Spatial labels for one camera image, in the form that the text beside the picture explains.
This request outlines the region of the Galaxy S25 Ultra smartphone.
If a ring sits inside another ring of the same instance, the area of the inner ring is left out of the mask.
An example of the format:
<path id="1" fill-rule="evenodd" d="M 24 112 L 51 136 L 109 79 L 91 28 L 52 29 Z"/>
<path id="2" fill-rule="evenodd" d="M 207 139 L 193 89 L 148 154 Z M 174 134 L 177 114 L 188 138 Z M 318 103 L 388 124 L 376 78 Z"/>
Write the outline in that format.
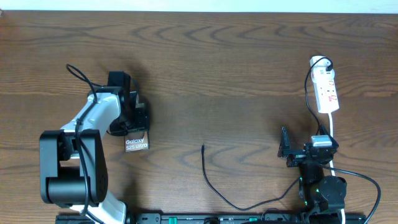
<path id="1" fill-rule="evenodd" d="M 127 136 L 125 136 L 125 152 L 146 151 L 149 150 L 149 148 L 149 134 L 147 131 L 129 133 Z"/>

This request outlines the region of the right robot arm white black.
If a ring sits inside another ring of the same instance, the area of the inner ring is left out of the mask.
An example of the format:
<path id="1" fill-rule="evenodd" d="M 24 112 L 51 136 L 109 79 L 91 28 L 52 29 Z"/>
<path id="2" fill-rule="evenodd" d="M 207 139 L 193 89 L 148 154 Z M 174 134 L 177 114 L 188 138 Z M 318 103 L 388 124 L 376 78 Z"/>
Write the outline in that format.
<path id="1" fill-rule="evenodd" d="M 344 178 L 325 175 L 323 171 L 323 166 L 333 160 L 338 147 L 331 134 L 320 126 L 319 135 L 312 136 L 302 149 L 295 149 L 287 128 L 282 128 L 277 156 L 286 159 L 287 167 L 299 169 L 299 193 L 306 204 L 300 218 L 305 223 L 346 223 L 347 183 Z"/>

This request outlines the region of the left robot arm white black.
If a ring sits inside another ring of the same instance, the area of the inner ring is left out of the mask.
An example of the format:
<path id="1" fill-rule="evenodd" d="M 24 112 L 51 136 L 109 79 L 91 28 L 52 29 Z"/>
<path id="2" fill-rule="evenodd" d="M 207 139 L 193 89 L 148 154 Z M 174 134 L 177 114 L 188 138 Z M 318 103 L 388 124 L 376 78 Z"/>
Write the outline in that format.
<path id="1" fill-rule="evenodd" d="M 148 131 L 146 106 L 138 91 L 102 86 L 88 93 L 81 111 L 59 130 L 39 138 L 40 196 L 94 223 L 134 223 L 128 206 L 108 189 L 102 140 Z"/>

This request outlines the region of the white power strip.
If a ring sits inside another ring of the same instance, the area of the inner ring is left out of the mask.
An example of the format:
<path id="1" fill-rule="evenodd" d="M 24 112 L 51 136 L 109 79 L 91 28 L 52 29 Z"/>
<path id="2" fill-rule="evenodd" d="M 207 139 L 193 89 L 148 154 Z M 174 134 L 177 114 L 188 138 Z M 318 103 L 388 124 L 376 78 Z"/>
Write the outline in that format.
<path id="1" fill-rule="evenodd" d="M 310 77 L 315 89 L 317 110 L 322 114 L 331 114 L 339 109 L 338 95 L 335 85 L 335 71 L 331 60 L 316 55 L 310 59 Z"/>

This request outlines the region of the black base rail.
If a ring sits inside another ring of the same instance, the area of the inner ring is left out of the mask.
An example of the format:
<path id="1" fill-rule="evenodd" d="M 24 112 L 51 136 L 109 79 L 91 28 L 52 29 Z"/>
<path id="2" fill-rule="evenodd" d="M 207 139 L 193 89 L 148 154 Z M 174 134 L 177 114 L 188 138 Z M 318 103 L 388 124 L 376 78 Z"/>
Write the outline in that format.
<path id="1" fill-rule="evenodd" d="M 237 223 L 305 223 L 299 216 L 271 212 L 265 215 L 176 215 L 142 213 L 134 218 L 127 218 L 126 223 L 133 224 L 237 224 Z M 365 215 L 346 213 L 346 223 L 364 223 Z M 341 223 L 337 215 L 312 215 L 309 223 Z M 96 223 L 79 215 L 57 215 L 56 224 Z"/>

